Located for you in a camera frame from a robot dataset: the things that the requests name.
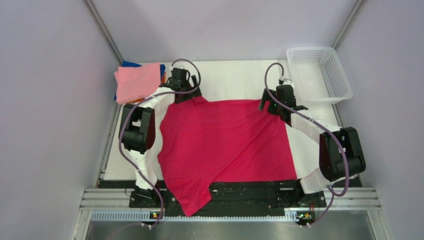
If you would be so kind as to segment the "aluminium rail frame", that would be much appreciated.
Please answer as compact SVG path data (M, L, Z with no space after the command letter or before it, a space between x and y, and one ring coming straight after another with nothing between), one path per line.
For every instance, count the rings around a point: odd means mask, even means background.
M374 211L381 208L377 193L370 187L353 187L342 197L332 197L325 189L320 196L330 207L315 206L314 210L330 211ZM192 216L184 216L178 212L176 200L171 200L174 209L164 209L160 216L159 207L131 207L131 198L123 189L87 189L82 197L79 209L91 211L94 221L141 221L153 223L164 222L298 222L307 207L272 208L269 203L246 202L246 210L219 202L209 202L204 208Z

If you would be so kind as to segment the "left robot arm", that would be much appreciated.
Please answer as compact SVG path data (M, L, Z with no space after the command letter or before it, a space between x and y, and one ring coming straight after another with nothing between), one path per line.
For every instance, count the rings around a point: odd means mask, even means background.
M140 103L128 103L122 108L118 149L135 170L134 191L130 195L132 208L159 208L163 198L157 187L152 147L158 134L156 115L172 104L200 97L201 73L192 75L187 69L172 68L171 76Z

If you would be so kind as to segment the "white plastic basket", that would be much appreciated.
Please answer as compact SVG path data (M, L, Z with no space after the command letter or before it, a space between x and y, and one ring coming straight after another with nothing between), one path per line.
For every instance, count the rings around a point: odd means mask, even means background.
M309 104L337 104L354 92L336 50L328 46L292 47L286 51L296 96Z

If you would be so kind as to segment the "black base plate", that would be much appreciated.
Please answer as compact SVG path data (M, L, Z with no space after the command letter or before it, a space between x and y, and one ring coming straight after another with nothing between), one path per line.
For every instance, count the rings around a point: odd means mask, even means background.
M165 182L160 180L158 186L164 201L164 216L187 217ZM323 191L305 194L299 180L213 182L208 190L211 200L190 217L282 217L288 213L288 208L314 210L327 206ZM151 190L147 195L134 189L127 195L129 207L160 210L157 193Z

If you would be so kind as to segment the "magenta t shirt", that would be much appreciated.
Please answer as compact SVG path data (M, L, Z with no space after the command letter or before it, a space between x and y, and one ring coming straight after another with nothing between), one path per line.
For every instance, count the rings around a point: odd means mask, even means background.
M190 217L212 198L212 183L296 180L286 124L258 100L171 104L160 124L158 162L167 189Z

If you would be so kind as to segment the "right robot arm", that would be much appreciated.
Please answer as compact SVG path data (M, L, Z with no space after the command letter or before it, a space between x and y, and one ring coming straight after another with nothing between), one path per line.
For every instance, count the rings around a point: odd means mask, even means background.
M349 179L365 171L358 131L329 123L298 105L292 85L280 84L275 90L265 88L259 104L259 110L263 109L277 116L289 137L297 134L308 144L301 150L299 140L289 141L297 174L290 200L298 206L318 200L319 192L340 181L345 186L337 196L345 195Z

